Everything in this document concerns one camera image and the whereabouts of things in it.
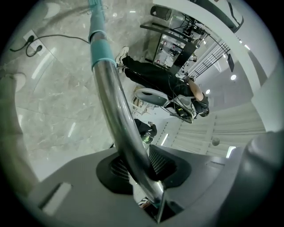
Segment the chrome pipe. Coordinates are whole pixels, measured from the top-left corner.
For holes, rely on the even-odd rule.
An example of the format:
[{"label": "chrome pipe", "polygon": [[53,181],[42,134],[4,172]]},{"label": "chrome pipe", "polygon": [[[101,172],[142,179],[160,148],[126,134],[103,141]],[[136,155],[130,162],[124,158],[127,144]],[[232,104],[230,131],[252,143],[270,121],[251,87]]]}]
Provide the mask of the chrome pipe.
[{"label": "chrome pipe", "polygon": [[[101,32],[95,33],[91,42],[106,39]],[[163,185],[144,149],[136,124],[132,118],[115,65],[109,60],[101,60],[93,67],[98,90],[108,127],[114,138],[115,147],[123,157],[133,179],[140,185],[147,198],[159,206]]]}]

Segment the black cable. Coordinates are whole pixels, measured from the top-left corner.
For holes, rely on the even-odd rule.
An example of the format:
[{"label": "black cable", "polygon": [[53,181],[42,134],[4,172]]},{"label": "black cable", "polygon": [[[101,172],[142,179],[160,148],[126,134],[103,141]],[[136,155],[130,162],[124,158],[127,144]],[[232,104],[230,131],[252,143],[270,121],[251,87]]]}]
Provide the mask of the black cable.
[{"label": "black cable", "polygon": [[157,87],[156,85],[150,83],[149,81],[147,81],[146,79],[144,79],[141,75],[139,75],[138,73],[135,73],[137,76],[139,76],[140,78],[142,78],[143,80],[145,80],[147,83],[151,84],[152,86],[156,87],[158,90],[160,90],[162,93],[164,93],[159,87]]},{"label": "black cable", "polygon": [[227,50],[227,48],[226,48],[226,50],[224,50],[224,48],[207,32],[207,31],[205,31],[204,29],[203,29],[203,31],[207,34],[207,35],[209,35],[210,37],[211,37],[211,39],[213,39],[220,47],[221,47],[221,49],[225,52],[225,54],[227,54],[228,53],[228,50]]},{"label": "black cable", "polygon": [[184,106],[184,108],[187,109],[187,107],[181,102],[181,100],[179,99],[179,97],[175,94],[174,89],[176,89],[178,86],[186,86],[187,88],[188,88],[188,86],[187,86],[187,85],[184,85],[184,84],[178,84],[178,85],[176,85],[176,86],[174,87],[174,89],[172,89],[171,86],[170,86],[170,77],[169,77],[168,83],[169,83],[169,87],[170,87],[171,91],[173,92],[173,97],[176,96],[176,98],[177,98],[177,99],[179,100],[179,102]]},{"label": "black cable", "polygon": [[173,30],[176,30],[176,29],[182,28],[182,27],[188,27],[188,26],[189,26],[189,24],[188,24],[188,25],[185,25],[185,26],[180,26],[180,27],[173,28]]},{"label": "black cable", "polygon": [[12,51],[12,52],[17,52],[17,51],[20,51],[20,50],[22,50],[25,46],[27,46],[30,42],[33,42],[34,41],[34,36],[33,35],[31,35],[29,38],[28,38],[28,40],[26,41],[26,43],[20,48],[20,49],[18,49],[18,50],[13,50],[13,49],[10,49],[10,51]]},{"label": "black cable", "polygon": [[[193,81],[194,82],[194,81]],[[184,84],[181,84],[182,86],[186,86],[186,87],[188,87],[187,85],[184,85]],[[203,94],[204,95],[204,94]],[[205,97],[205,95],[204,95],[204,97]],[[194,99],[194,101],[192,102],[192,103],[194,103],[195,101],[197,101],[198,102],[198,100],[195,98]],[[201,101],[199,101],[199,102],[201,102]],[[206,104],[206,103],[204,103],[204,102],[202,102],[204,105],[206,105],[206,108],[209,108],[209,106]],[[196,112],[197,112],[197,110],[196,110]],[[199,112],[197,112],[197,113],[199,113]]]},{"label": "black cable", "polygon": [[37,41],[38,39],[46,38],[46,37],[53,37],[53,36],[61,36],[61,37],[66,37],[66,38],[70,38],[70,39],[79,39],[79,40],[81,40],[81,41],[86,42],[87,44],[89,44],[88,41],[86,41],[86,40],[84,40],[84,39],[82,39],[82,38],[80,38],[80,37],[76,37],[76,36],[54,34],[54,35],[43,35],[43,36],[40,36],[40,37],[34,39],[34,36],[31,35],[31,36],[29,37],[29,39],[27,40],[27,42],[24,44],[24,46],[22,46],[22,47],[21,47],[20,49],[18,49],[18,50],[10,49],[10,51],[17,52],[17,51],[20,51],[20,50],[22,50],[22,49],[24,49],[24,48],[26,47],[26,56],[27,56],[27,57],[33,57],[33,56],[35,56],[36,53],[39,52],[40,50],[37,49],[32,55],[28,55],[28,47],[29,47],[33,42]]},{"label": "black cable", "polygon": [[173,113],[169,112],[168,110],[164,109],[163,107],[160,106],[160,108],[166,112],[168,112],[169,114],[173,115]]},{"label": "black cable", "polygon": [[178,115],[178,113],[177,113],[177,111],[176,111],[176,105],[175,105],[175,102],[174,102],[174,100],[173,100],[173,103],[174,103],[174,111],[176,112],[176,114],[177,114],[177,117],[179,118],[179,119],[181,119],[182,120],[182,118]]},{"label": "black cable", "polygon": [[36,55],[37,52],[40,52],[42,50],[43,46],[42,45],[39,45],[37,48],[36,48],[36,51],[32,54],[32,55],[28,55],[28,48],[26,48],[26,56],[28,57],[33,57]]}]

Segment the white sneaker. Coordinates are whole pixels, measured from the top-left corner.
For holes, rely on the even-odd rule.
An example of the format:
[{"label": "white sneaker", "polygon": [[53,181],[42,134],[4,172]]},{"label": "white sneaker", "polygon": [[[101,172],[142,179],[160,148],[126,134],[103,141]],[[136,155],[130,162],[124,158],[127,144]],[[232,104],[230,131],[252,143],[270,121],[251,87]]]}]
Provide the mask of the white sneaker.
[{"label": "white sneaker", "polygon": [[148,201],[149,201],[149,200],[148,200],[147,198],[144,198],[144,199],[142,199],[142,200],[138,203],[138,205],[141,206],[141,205],[147,203]]},{"label": "white sneaker", "polygon": [[121,51],[119,52],[119,54],[117,55],[117,57],[115,58],[115,62],[118,64],[118,65],[123,65],[123,62],[122,60],[128,56],[128,51],[129,51],[129,47],[123,47],[121,49]]},{"label": "white sneaker", "polygon": [[119,67],[117,67],[117,71],[118,71],[118,73],[124,73],[124,70],[125,70],[125,66],[119,66]]}]

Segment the metal railing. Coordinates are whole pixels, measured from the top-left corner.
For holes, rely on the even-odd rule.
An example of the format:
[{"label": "metal railing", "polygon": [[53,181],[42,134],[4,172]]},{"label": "metal railing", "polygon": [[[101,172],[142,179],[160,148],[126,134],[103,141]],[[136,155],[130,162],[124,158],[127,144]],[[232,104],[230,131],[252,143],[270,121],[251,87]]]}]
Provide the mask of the metal railing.
[{"label": "metal railing", "polygon": [[[93,34],[91,46],[99,40],[107,40],[106,35],[102,32]],[[140,185],[150,202],[159,207],[164,188],[142,144],[116,66],[108,59],[100,60],[94,64],[93,72],[115,147],[133,179]]]},{"label": "metal railing", "polygon": [[209,69],[214,63],[216,63],[223,55],[227,54],[230,48],[226,43],[222,43],[208,58],[206,58],[200,65],[189,75],[192,78],[199,77],[207,69]]}]

